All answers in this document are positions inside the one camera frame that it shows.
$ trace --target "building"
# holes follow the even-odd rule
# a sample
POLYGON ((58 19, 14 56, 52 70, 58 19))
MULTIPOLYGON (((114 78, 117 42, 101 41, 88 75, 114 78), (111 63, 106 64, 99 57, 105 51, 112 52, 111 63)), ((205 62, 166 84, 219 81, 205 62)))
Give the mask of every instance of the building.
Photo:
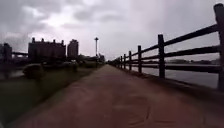
POLYGON ((8 43, 0 44, 0 60, 10 61, 12 59, 12 47, 8 43))
POLYGON ((77 40, 70 41, 67 47, 67 57, 69 59, 77 59, 79 55, 79 42, 77 40))
POLYGON ((29 43, 28 58, 36 62, 51 62, 55 60, 63 60, 66 58, 66 46, 64 41, 61 43, 44 41, 35 41, 32 38, 32 42, 29 43))

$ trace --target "ground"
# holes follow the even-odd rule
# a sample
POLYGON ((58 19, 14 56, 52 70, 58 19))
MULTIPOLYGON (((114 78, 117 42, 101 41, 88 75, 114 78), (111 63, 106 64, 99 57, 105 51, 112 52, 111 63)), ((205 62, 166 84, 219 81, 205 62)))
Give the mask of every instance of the ground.
POLYGON ((106 65, 11 128, 223 128, 224 109, 106 65))

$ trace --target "fence rail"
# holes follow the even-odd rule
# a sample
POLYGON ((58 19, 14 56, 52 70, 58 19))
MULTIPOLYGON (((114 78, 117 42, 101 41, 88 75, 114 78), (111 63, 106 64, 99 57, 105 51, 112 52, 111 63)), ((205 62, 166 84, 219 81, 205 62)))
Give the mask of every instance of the fence rail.
POLYGON ((164 41, 163 35, 158 35, 158 44, 149 48, 143 49, 138 46, 138 52, 133 53, 129 51, 129 55, 121 56, 115 59, 112 63, 114 66, 126 69, 129 66, 129 70, 132 67, 137 67, 138 72, 142 73, 142 68, 156 68, 159 69, 159 77, 165 78, 165 70, 181 70, 181 71, 194 71, 194 72, 207 72, 207 73, 218 73, 219 82, 218 90, 224 92, 224 6, 223 4, 216 4, 214 6, 215 16, 217 24, 197 30, 195 32, 164 41), (193 48, 187 50, 181 50, 176 52, 165 53, 164 47, 173 45, 185 40, 193 39, 196 37, 204 36, 214 32, 219 33, 220 45, 209 46, 202 48, 193 48), (158 54, 153 56, 142 57, 143 53, 158 49, 158 54), (197 66, 197 65, 170 65, 165 63, 165 58, 186 56, 186 55, 198 55, 198 54, 209 54, 219 53, 220 54, 220 65, 219 66, 197 66), (159 59, 159 62, 150 61, 153 59, 159 59))

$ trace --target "distant building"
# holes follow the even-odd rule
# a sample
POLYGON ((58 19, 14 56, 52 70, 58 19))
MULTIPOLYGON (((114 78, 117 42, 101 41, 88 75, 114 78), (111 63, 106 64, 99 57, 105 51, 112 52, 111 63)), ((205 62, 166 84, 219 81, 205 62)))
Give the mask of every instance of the distant building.
POLYGON ((64 41, 61 43, 47 42, 42 39, 41 41, 35 41, 32 38, 32 42, 29 43, 28 57, 32 61, 37 62, 50 62, 52 60, 63 60, 65 59, 66 46, 64 41))
POLYGON ((70 41, 67 47, 67 57, 69 59, 77 59, 79 55, 79 42, 77 40, 70 41))
POLYGON ((9 61, 12 59, 12 47, 8 43, 0 44, 0 60, 9 61))

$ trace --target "fence post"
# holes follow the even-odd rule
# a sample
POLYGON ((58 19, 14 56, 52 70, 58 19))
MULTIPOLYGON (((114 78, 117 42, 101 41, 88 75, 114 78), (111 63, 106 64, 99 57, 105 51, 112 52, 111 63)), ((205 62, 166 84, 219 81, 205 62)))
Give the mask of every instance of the fence post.
POLYGON ((121 69, 123 68, 123 57, 121 56, 121 69))
POLYGON ((158 35, 159 46, 159 77, 165 78, 165 61, 164 61, 164 39, 163 35, 158 35))
POLYGON ((124 69, 126 69, 126 54, 124 54, 124 69))
POLYGON ((220 71, 218 90, 224 91, 224 6, 216 4, 214 6, 216 21, 218 24, 219 39, 220 39, 220 71))
POLYGON ((138 72, 142 73, 142 47, 138 45, 138 72))
POLYGON ((129 71, 132 70, 132 57, 131 57, 131 51, 129 51, 129 71))

